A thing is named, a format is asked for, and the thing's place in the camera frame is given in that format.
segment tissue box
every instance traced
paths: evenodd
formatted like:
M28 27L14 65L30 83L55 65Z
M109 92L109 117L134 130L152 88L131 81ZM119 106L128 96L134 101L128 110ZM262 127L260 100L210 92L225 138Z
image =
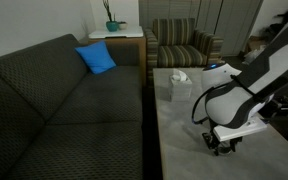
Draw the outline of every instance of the tissue box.
M189 101L192 91L192 81L187 77L186 81L174 80L169 77L168 90L171 101Z

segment vase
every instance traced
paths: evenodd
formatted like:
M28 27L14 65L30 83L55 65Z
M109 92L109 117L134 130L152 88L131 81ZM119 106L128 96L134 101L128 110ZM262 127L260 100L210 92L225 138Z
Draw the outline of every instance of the vase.
M106 28L109 32L117 31L118 23L116 21L107 21L106 22Z

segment dark gray sofa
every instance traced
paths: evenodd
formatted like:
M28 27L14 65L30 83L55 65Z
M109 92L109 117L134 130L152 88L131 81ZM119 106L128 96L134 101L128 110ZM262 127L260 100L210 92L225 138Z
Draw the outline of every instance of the dark gray sofa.
M94 75L65 35L0 57L0 179L142 179L138 47Z

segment blue pillow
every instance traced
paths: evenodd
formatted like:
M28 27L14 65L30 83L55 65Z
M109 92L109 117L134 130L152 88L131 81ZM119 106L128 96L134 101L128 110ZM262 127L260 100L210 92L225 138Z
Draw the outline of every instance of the blue pillow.
M89 46L75 48L75 50L82 56L94 74L102 73L116 66L103 40Z

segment floor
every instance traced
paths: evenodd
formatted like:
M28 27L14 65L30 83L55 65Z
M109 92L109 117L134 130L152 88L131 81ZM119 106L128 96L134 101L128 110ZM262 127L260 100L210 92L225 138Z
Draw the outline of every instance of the floor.
M242 64L240 57L225 57L223 60L236 69L243 70L247 65ZM279 92L288 95L288 87ZM158 129L156 121L156 110L154 100L154 89L143 88L143 162L144 180L163 179L160 162L160 149L158 139ZM270 119L271 125L277 129L288 140L288 117L276 117Z

